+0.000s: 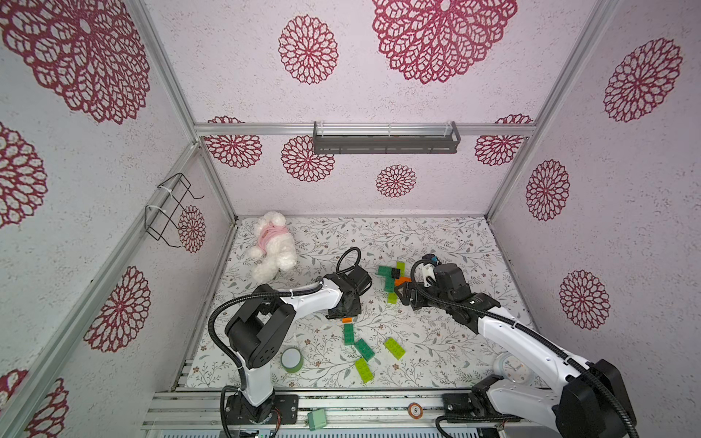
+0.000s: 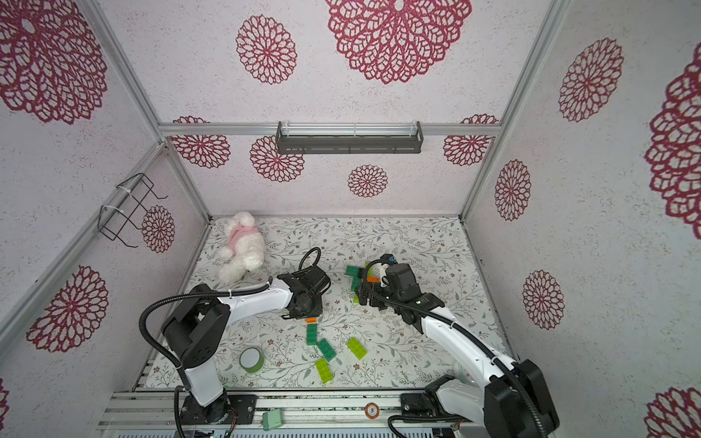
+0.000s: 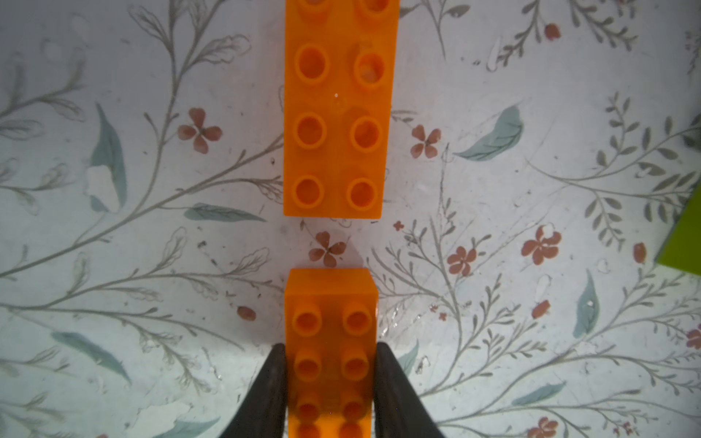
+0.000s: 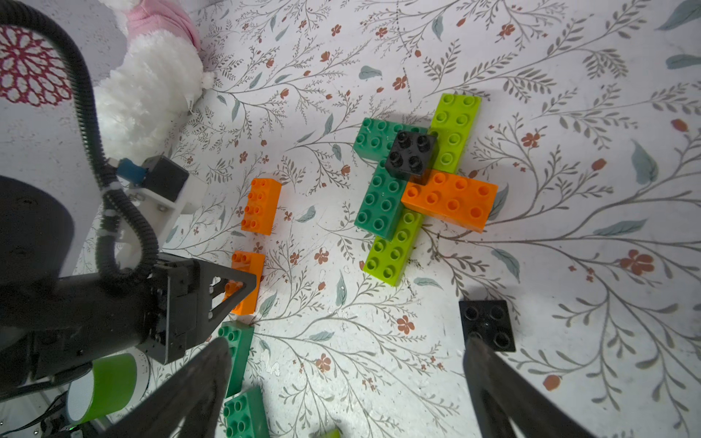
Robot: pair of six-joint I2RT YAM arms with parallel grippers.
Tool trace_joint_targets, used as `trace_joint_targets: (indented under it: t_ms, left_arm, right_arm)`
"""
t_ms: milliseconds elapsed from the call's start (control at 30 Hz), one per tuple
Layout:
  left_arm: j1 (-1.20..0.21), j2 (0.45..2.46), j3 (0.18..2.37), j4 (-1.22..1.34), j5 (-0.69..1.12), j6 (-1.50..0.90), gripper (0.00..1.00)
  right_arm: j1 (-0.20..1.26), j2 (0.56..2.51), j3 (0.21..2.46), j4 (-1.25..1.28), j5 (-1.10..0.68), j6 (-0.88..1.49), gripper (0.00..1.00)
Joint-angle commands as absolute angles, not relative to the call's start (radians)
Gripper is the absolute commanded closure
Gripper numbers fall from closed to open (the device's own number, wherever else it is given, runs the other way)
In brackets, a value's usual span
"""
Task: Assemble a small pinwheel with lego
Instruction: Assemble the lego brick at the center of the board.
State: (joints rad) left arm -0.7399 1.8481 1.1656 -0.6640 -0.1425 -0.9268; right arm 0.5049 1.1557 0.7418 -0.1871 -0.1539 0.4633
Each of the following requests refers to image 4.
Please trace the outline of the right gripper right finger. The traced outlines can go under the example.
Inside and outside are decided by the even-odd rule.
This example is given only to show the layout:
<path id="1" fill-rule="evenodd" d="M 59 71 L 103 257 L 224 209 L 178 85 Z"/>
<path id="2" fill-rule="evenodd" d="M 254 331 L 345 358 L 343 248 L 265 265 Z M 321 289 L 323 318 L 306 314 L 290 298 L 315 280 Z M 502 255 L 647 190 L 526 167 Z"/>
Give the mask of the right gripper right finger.
<path id="1" fill-rule="evenodd" d="M 467 387 L 484 437 L 590 437 L 591 433 L 531 386 L 481 339 L 467 342 Z"/>

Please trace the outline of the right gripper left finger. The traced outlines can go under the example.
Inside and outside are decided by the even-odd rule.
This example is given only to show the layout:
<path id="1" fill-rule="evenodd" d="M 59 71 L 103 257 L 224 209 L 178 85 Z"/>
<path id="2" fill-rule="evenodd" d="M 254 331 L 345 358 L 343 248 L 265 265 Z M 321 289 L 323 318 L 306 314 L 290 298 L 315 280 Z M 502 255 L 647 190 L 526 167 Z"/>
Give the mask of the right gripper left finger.
<path id="1" fill-rule="evenodd" d="M 213 437 L 232 370 L 228 343 L 217 338 L 103 437 Z"/>

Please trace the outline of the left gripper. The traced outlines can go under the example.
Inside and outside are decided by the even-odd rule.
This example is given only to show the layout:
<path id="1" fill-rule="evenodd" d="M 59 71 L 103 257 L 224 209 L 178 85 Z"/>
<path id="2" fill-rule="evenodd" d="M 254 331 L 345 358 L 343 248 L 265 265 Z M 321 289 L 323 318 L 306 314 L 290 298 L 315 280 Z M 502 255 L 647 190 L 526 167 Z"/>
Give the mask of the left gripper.
<path id="1" fill-rule="evenodd" d="M 198 259 L 160 257 L 147 286 L 155 308 L 146 317 L 148 334 L 138 349 L 166 365 L 205 342 L 255 290 L 257 275 L 248 262 L 228 268 Z"/>

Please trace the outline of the black small lego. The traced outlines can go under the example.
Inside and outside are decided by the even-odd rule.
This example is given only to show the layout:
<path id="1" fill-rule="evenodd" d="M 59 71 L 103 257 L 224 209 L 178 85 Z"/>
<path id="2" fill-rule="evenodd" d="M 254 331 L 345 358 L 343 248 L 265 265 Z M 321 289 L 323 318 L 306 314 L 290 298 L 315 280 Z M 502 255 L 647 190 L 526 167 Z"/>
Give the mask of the black small lego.
<path id="1" fill-rule="evenodd" d="M 463 300 L 458 305 L 465 343 L 475 338 L 494 351 L 516 351 L 507 301 Z"/>
<path id="2" fill-rule="evenodd" d="M 399 131 L 385 161 L 392 177 L 425 185 L 436 160 L 436 136 L 413 131 Z"/>

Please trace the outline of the dark green lego brick top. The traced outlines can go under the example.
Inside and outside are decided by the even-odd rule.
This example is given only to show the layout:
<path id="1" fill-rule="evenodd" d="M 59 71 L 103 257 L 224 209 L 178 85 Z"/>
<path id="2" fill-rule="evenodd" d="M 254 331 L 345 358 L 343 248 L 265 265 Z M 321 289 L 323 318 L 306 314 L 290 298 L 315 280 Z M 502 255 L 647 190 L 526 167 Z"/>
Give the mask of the dark green lego brick top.
<path id="1" fill-rule="evenodd" d="M 375 169 L 354 224 L 385 240 L 392 240 L 403 211 L 407 181 L 393 177 L 382 160 Z"/>

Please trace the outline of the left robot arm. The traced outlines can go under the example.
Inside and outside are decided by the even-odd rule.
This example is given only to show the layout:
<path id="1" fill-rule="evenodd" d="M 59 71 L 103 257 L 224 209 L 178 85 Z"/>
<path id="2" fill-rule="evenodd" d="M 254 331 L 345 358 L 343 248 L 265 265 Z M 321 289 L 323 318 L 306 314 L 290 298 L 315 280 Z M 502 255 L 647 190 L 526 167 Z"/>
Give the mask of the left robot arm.
<path id="1" fill-rule="evenodd" d="M 1 397 L 70 383 L 91 363 L 136 347 L 167 364 L 204 342 L 257 287 L 256 275 L 167 255 L 106 164 L 80 50 L 51 18 L 18 1 L 1 23 L 45 38 L 67 69 L 80 135 L 108 208 L 98 272 L 62 277 L 74 237 L 71 214 L 49 193 L 1 180 Z"/>

